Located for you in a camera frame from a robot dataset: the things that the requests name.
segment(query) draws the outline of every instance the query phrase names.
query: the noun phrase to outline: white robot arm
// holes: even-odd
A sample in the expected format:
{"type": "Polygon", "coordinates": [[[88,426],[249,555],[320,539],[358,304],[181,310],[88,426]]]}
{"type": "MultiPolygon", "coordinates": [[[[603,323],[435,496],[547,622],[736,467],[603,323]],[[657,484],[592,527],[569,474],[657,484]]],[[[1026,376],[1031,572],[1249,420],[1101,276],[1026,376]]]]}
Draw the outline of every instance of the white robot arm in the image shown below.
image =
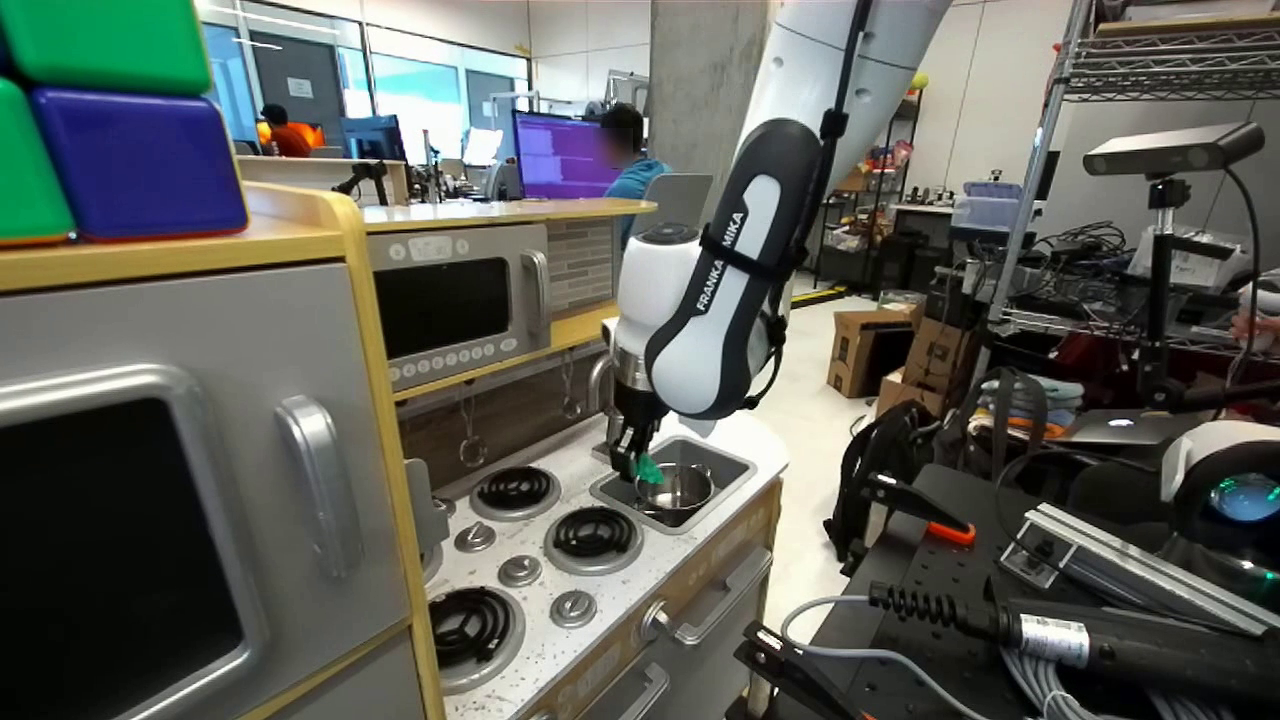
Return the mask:
{"type": "Polygon", "coordinates": [[[781,362],[781,295],[831,166],[878,145],[944,10],[949,0],[781,0],[712,222],[630,238],[617,473],[632,478],[663,410],[722,420],[754,402],[760,366],[781,362]]]}

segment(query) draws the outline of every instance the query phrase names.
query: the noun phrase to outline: wall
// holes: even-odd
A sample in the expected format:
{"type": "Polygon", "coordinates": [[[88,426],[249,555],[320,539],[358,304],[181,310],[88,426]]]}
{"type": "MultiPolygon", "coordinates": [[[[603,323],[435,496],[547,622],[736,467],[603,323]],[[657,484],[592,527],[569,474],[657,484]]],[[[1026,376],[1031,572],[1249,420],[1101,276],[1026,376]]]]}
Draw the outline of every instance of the wall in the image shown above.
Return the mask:
{"type": "Polygon", "coordinates": [[[767,0],[653,5],[653,156],[715,177],[707,206],[722,204],[763,36],[767,0]]]}
{"type": "Polygon", "coordinates": [[[534,89],[601,98],[612,68],[649,74],[653,0],[530,0],[534,89]]]}
{"type": "Polygon", "coordinates": [[[916,187],[962,187],[999,166],[1028,166],[1052,45],[1066,39],[1072,0],[957,0],[932,36],[916,130],[916,187]]]}
{"type": "Polygon", "coordinates": [[[530,5],[524,0],[276,0],[288,9],[365,14],[371,25],[408,27],[455,45],[482,45],[495,52],[530,52],[530,5]]]}

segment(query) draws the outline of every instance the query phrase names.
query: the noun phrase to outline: shelf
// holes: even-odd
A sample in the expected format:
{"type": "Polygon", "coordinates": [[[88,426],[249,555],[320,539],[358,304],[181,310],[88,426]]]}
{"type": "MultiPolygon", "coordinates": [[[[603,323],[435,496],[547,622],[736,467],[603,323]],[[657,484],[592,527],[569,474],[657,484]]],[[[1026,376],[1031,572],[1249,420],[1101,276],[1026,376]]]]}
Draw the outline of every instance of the shelf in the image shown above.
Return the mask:
{"type": "Polygon", "coordinates": [[[1080,39],[1070,97],[1083,103],[1280,97],[1280,14],[1109,25],[1080,39]]]}
{"type": "Polygon", "coordinates": [[[582,309],[573,317],[562,317],[554,323],[554,348],[524,351],[524,357],[512,357],[505,362],[487,362],[487,366],[477,366],[477,372],[464,372],[464,376],[447,376],[440,384],[404,388],[404,393],[397,393],[397,402],[424,399],[424,397],[435,397],[435,393],[454,393],[454,388],[477,384],[483,376],[516,372],[524,362],[540,362],[547,357],[601,342],[601,323],[612,318],[612,317],[617,317],[617,304],[592,304],[592,309],[582,309]]]}
{"type": "Polygon", "coordinates": [[[245,198],[251,220],[237,234],[7,247],[0,292],[317,263],[340,261],[350,232],[365,234],[358,204],[328,193],[245,182],[245,198]]]}

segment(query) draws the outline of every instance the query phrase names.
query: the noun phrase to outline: oven door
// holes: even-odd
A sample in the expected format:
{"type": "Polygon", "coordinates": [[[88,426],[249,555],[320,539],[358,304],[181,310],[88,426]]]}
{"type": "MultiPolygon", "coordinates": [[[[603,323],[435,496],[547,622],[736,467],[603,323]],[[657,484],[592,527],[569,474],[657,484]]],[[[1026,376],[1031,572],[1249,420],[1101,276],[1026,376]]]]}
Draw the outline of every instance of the oven door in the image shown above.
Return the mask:
{"type": "Polygon", "coordinates": [[[0,299],[0,717],[245,717],[404,622],[340,263],[0,299]]]}
{"type": "Polygon", "coordinates": [[[547,342],[540,222],[377,234],[377,304],[392,388],[415,388],[547,342]]]}

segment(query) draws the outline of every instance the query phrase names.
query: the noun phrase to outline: person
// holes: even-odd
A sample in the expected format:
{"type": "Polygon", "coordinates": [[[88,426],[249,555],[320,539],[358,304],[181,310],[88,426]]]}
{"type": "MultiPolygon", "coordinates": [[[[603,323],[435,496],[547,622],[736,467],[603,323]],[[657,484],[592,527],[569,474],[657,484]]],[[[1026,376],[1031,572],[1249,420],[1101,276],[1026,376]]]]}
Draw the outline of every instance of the person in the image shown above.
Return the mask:
{"type": "MultiPolygon", "coordinates": [[[[632,103],[612,103],[601,112],[601,139],[607,166],[617,166],[617,180],[603,187],[603,195],[646,198],[649,182],[672,172],[663,161],[646,152],[646,115],[632,103]]],[[[626,245],[632,234],[632,220],[622,220],[617,234],[626,245]]]]}
{"type": "Polygon", "coordinates": [[[262,145],[276,156],[317,156],[325,146],[325,130],[317,124],[288,118],[284,103],[263,103],[262,145]]]}

